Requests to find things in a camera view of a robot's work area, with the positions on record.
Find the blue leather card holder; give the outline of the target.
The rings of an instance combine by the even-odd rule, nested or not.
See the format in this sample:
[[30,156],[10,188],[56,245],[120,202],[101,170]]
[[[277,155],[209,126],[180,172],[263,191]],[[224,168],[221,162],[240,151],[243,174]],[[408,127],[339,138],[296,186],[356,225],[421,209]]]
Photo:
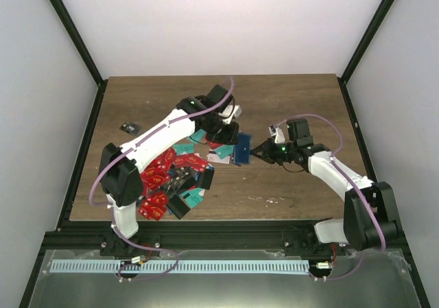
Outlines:
[[251,156],[252,135],[239,132],[238,142],[233,151],[233,164],[237,166],[249,165]]

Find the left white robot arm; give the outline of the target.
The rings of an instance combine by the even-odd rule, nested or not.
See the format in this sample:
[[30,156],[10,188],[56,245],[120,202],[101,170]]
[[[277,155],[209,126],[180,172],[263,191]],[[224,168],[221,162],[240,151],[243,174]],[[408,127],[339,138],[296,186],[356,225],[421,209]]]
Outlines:
[[116,247],[126,256],[134,255],[140,248],[137,235],[137,201],[143,191],[141,172],[165,150],[175,143],[195,134],[206,132],[213,143],[234,145],[238,142],[238,108],[230,88],[216,85],[207,95],[186,97],[158,124],[139,137],[116,146],[109,143],[102,151],[99,175],[89,193],[89,203],[94,205],[93,194],[98,185],[106,194],[107,207],[112,209],[111,228],[118,234]]

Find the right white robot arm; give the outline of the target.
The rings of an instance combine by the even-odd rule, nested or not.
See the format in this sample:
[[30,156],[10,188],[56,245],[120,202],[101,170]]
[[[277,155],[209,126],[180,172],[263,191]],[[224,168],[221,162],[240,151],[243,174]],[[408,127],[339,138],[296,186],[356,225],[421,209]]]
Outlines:
[[269,127],[270,137],[251,150],[251,155],[284,166],[295,163],[332,189],[344,203],[341,219],[317,222],[305,237],[307,251],[322,254],[331,243],[346,244],[358,251],[386,249],[388,242],[403,234],[392,187],[375,182],[347,167],[336,153],[321,143],[314,143],[308,114],[283,120]]

